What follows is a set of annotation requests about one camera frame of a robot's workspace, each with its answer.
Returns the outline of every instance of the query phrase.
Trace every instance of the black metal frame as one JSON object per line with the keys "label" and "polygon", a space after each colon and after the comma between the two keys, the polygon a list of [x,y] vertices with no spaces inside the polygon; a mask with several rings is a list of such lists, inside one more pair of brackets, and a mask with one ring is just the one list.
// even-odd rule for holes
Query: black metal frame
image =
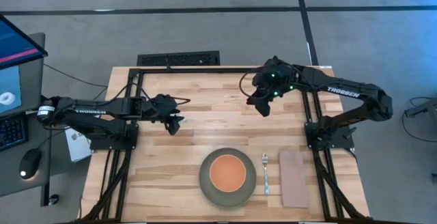
{"label": "black metal frame", "polygon": [[[129,70],[127,83],[133,83],[134,78],[137,76],[138,77],[137,85],[143,86],[144,74],[175,74],[175,73],[241,73],[241,74],[244,74],[245,72],[248,72],[250,70],[252,70],[252,68],[232,68],[232,67],[230,67],[230,68],[226,68],[226,67],[223,67],[223,68],[207,68],[207,67],[206,68],[165,68],[165,67],[163,67],[163,68],[159,68],[159,69],[132,68]],[[130,95],[131,90],[132,90],[131,87],[132,86],[130,85],[129,88],[126,90],[125,97],[128,97]],[[140,95],[141,95],[141,90],[139,88],[137,88],[135,96],[139,97]],[[314,105],[315,105],[316,113],[317,113],[318,117],[321,117],[322,116],[322,109],[320,108],[320,100],[318,98],[318,94],[313,93],[313,97],[314,97]],[[302,100],[304,103],[307,123],[312,122],[311,108],[309,105],[307,93],[302,93]],[[313,152],[314,159],[316,159],[316,157],[320,157],[319,151],[316,147],[311,148],[311,150]],[[131,150],[126,151],[125,158],[126,157],[128,158],[128,160],[129,160],[128,163],[130,163],[131,154],[132,154]],[[325,154],[326,164],[328,167],[329,177],[336,184],[337,181],[336,181],[336,177],[335,177],[332,156],[330,154],[330,148],[326,148],[324,150],[324,154]],[[118,165],[119,164],[119,155],[120,155],[120,151],[116,150],[114,153],[114,156],[113,156],[112,164],[111,164],[109,182],[111,182],[114,179],[116,169],[119,166]],[[324,184],[324,179],[323,179],[322,175],[319,173],[319,171],[317,170],[316,164],[315,164],[315,169],[316,169],[316,174],[317,174],[317,179],[318,179],[320,198],[322,200],[324,218],[327,221],[330,218],[330,212],[329,212],[328,198],[326,196],[326,188],[325,188],[325,184]],[[122,181],[120,183],[117,208],[116,208],[116,213],[115,213],[116,219],[121,219],[121,217],[122,217],[124,196],[126,194],[127,176],[128,176],[128,173],[126,172],[126,174],[124,175],[124,177],[122,178]],[[339,218],[343,218],[344,217],[343,208],[341,207],[341,204],[339,203],[339,200],[337,199],[337,197],[335,195],[334,195],[334,200],[335,200],[335,208],[336,208],[337,216]],[[109,200],[107,202],[106,206],[104,207],[102,219],[108,218],[110,205],[111,205],[111,200]]]}

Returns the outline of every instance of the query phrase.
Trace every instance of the desk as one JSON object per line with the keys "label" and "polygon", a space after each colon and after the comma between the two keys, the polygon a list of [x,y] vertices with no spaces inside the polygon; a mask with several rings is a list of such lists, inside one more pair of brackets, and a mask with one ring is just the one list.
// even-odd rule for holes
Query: desk
{"label": "desk", "polygon": [[[37,44],[44,47],[45,34],[34,33],[29,35]],[[1,116],[11,115],[24,111],[37,109],[41,101],[43,59],[37,59],[20,68],[21,106],[6,111]],[[65,133],[61,133],[47,141],[40,149],[42,157],[37,173],[34,177],[24,180],[19,175],[19,166],[24,154],[39,146],[43,140],[50,136],[50,131],[43,129],[36,120],[36,114],[26,115],[28,142],[0,152],[0,197],[29,188],[42,186],[41,205],[48,203],[50,176],[66,172],[74,163],[70,160],[70,152]]]}
{"label": "desk", "polygon": [[[322,70],[333,76],[331,68]],[[129,68],[114,68],[107,99],[123,88]],[[169,136],[162,124],[139,122],[137,148],[132,151],[122,221],[316,221],[323,220],[322,205],[311,151],[307,148],[303,124],[302,94],[294,91],[270,103],[271,114],[262,117],[238,89],[242,74],[145,74],[143,88],[150,96],[158,93],[190,98],[181,106],[186,119],[176,136]],[[251,93],[252,75],[243,84]],[[338,95],[319,94],[324,115],[341,113]],[[239,208],[221,209],[202,194],[198,182],[204,158],[218,148],[232,147],[246,153],[257,170],[257,186],[250,200]],[[283,208],[279,173],[279,152],[300,151],[304,156],[309,209]],[[264,195],[262,153],[268,154],[270,195]],[[331,151],[337,182],[356,209],[368,215],[367,204],[355,159],[345,150]],[[88,213],[98,201],[107,152],[91,158],[83,191],[82,208]],[[331,215],[335,215],[332,193],[326,185]],[[117,190],[109,216],[115,214]]]}

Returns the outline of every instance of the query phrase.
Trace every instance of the butcher block tabletop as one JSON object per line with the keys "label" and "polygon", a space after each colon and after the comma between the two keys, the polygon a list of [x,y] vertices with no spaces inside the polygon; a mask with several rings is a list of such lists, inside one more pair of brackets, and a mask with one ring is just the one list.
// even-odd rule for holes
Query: butcher block tabletop
{"label": "butcher block tabletop", "polygon": [[[334,75],[331,67],[317,68]],[[113,69],[107,100],[125,86],[129,69]],[[123,222],[324,220],[313,157],[303,128],[305,111],[301,92],[296,90],[283,98],[276,98],[270,103],[270,116],[262,117],[254,106],[246,105],[246,96],[238,89],[241,76],[242,73],[144,75],[143,88],[149,96],[170,94],[190,98],[191,102],[178,107],[185,120],[174,136],[169,135],[160,123],[139,122],[138,143],[132,151],[129,168]],[[255,90],[251,86],[252,77],[249,74],[242,85],[250,94]],[[315,112],[313,97],[311,94],[308,97],[311,110]],[[320,92],[319,98],[324,115],[343,112],[338,95]],[[219,148],[236,148],[255,165],[255,191],[243,206],[220,208],[210,203],[200,189],[199,168],[205,157]],[[309,208],[284,208],[282,205],[279,152],[283,150],[299,151],[303,155]],[[269,196],[264,195],[263,153],[268,155]],[[333,149],[331,153],[340,189],[359,212],[369,215],[354,157],[343,149]],[[92,155],[82,197],[84,214],[100,197],[106,157],[107,151]],[[335,216],[332,193],[327,185],[326,189],[330,213]],[[118,188],[113,194],[109,217],[115,216],[117,197]]]}

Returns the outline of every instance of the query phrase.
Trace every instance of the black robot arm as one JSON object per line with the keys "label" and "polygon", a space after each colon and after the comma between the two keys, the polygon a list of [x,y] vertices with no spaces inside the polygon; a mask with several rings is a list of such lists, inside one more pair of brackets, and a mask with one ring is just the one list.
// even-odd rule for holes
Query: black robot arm
{"label": "black robot arm", "polygon": [[[43,102],[37,118],[44,126],[65,124],[93,142],[136,141],[138,126],[128,121],[161,122],[170,135],[176,134],[180,127],[179,122],[184,119],[176,115],[180,112],[176,109],[177,106],[175,98],[163,94],[150,100],[132,97],[114,98],[104,102],[53,97]],[[110,115],[113,119],[101,119],[96,115]]]}
{"label": "black robot arm", "polygon": [[363,120],[388,120],[393,114],[391,97],[376,85],[327,76],[316,68],[288,64],[276,56],[259,68],[252,85],[257,89],[246,103],[255,105],[264,117],[270,114],[269,102],[294,89],[303,92],[326,91],[363,101],[360,107],[345,113],[321,117],[315,134],[329,135],[337,128]]}

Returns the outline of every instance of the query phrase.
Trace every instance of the monitor screen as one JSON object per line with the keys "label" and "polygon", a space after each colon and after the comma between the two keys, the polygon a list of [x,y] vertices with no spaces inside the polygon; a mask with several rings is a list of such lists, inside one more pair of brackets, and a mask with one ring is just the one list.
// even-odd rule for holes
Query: monitor screen
{"label": "monitor screen", "polygon": [[0,70],[45,56],[44,49],[0,17]]}

